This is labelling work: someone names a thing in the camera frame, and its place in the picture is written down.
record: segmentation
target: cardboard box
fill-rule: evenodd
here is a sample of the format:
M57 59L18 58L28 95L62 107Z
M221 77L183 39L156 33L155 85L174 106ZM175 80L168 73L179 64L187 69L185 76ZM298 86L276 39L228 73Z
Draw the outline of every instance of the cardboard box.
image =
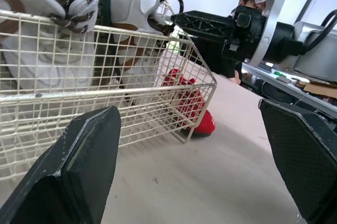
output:
M304 91L337 99L337 85L334 84L312 82L304 87Z

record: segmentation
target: shoelace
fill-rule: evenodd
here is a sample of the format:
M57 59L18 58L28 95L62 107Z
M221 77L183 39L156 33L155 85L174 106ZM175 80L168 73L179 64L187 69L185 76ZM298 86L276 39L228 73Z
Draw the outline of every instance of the shoelace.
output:
M66 0L65 5L63 7L67 9L70 4L75 0ZM69 30L73 31L74 33L85 33L88 30L88 25L85 25L83 28L77 28L76 25L79 22L86 22L90 20L93 16L94 12L89 12L86 15L83 16L74 16L74 15L66 15L64 19L60 18L59 16L56 16L54 14L51 14L51 20L62 27L68 28Z
M179 1L179 13L183 13L184 12L184 1L183 0L178 0ZM165 36L169 36L169 34L171 34L174 31L174 27L175 24L172 25L162 25L161 23L159 23L154 17L150 16L149 20L151 20L153 23L155 23L163 32L163 34Z
M184 12L184 1L183 0L178 0L179 1L179 13L183 13ZM169 36L171 33L174 32L174 27L175 27L175 24L172 24L172 25L163 25L161 23L159 23L153 16L149 16L148 19L150 21L152 21L155 25L157 25L161 30L162 30L162 33L165 35L165 36ZM168 41L157 41L157 50L158 52L162 52L163 50L166 49L167 47L167 44L168 44Z

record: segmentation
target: brown shoelace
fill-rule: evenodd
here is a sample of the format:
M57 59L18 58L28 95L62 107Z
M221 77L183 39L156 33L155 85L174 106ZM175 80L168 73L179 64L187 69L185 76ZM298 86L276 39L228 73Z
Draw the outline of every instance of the brown shoelace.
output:
M69 8L70 4L75 0L66 0L65 4L62 5L65 9ZM73 31L74 33L85 33L88 30L88 25L85 25L83 28L77 28L76 25L79 22L86 22L90 20L93 16L94 12L89 12L83 16L74 16L67 14L64 19L56 16L55 14L51 14L51 20L62 27L68 28L69 30Z

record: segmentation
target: black cable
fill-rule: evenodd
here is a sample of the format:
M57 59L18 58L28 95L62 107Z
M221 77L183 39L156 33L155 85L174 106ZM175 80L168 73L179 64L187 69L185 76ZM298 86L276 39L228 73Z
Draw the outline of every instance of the black cable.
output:
M326 24L329 22L329 20L333 17L337 15L337 9L335 9L334 11L330 12L326 18L323 20L321 26L326 26Z
M332 29L336 26L337 24L337 9L334 11L330 12L328 16L323 20L321 26L326 26L326 24L330 21L330 19L334 16L332 21L328 24L328 26L320 33L320 35L313 41L311 42L308 46L305 47L305 51L308 52L314 47L316 47L331 31Z

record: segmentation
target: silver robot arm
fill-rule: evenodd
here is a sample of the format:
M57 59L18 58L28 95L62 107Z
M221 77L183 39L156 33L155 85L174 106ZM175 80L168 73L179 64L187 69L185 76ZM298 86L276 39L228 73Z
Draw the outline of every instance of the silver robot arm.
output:
M267 20L261 40L250 59L250 65L257 66L261 61L265 61L265 54L274 33L277 32L277 19L284 2L285 0L266 0ZM304 47L313 42L325 29L323 26L305 22L297 22L293 27L292 39L302 42ZM319 44L304 54L287 55L276 68L301 77L337 82L337 31L330 31Z

